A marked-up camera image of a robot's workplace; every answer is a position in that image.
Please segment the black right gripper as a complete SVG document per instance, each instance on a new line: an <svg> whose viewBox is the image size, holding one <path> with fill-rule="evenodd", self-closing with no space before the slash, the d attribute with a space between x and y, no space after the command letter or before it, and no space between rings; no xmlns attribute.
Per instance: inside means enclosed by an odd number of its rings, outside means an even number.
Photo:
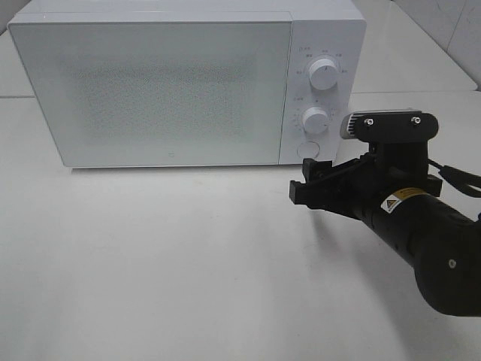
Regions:
<svg viewBox="0 0 481 361"><path fill-rule="evenodd" d="M439 196L442 180L427 173L426 177L403 177L379 171L374 160L366 155L334 165L332 161L316 161L305 158L302 174L307 183L291 180L289 199L294 205L303 205L311 210L323 210L345 217L362 220L367 217L367 208L379 206L383 199L403 188L420 188L424 192Z"/></svg>

